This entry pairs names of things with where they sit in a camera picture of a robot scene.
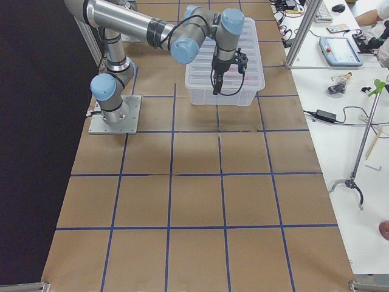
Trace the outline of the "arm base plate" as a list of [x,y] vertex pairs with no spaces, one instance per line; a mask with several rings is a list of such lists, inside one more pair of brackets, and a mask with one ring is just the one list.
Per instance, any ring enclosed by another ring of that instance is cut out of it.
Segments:
[[89,134],[136,134],[142,96],[122,96],[122,105],[115,111],[103,111],[98,102],[95,103],[91,115]]

